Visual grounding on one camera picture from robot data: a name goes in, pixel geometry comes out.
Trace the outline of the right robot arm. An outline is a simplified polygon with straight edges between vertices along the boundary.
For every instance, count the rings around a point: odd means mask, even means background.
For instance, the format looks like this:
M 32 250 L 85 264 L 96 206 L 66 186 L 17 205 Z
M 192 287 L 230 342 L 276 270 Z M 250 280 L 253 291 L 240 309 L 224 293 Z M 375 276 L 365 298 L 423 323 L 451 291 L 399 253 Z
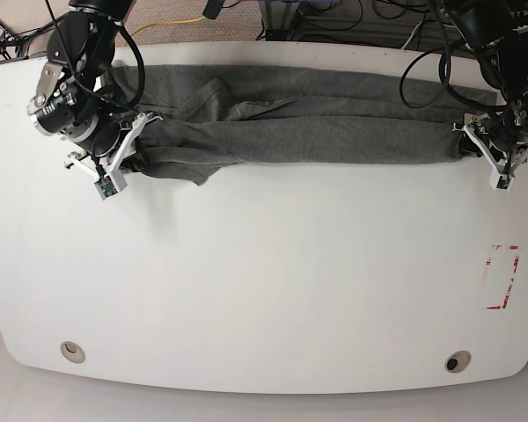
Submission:
M 127 171 L 141 171 L 147 158 L 137 140 L 144 128 L 160 120 L 137 110 L 146 75 L 141 53 L 124 26 L 131 1 L 72 1 L 68 14 L 55 20 L 47 62 L 27 114 L 39 132 L 77 145 L 66 168 L 91 173 L 102 199 L 122 192 Z M 121 35 L 136 58 L 135 94 L 126 98 L 116 84 L 101 88 L 98 79 L 112 68 L 115 38 Z

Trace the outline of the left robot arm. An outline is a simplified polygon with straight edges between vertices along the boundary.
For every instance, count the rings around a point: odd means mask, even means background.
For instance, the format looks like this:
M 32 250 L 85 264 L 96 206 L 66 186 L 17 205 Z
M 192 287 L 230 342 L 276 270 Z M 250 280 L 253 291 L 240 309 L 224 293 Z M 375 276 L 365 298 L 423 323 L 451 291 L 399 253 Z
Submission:
M 528 1 L 445 1 L 443 6 L 461 35 L 450 49 L 469 47 L 483 78 L 504 100 L 484 105 L 446 88 L 469 110 L 460 129 L 471 144 L 469 153 L 486 158 L 493 189 L 508 191 L 528 157 Z

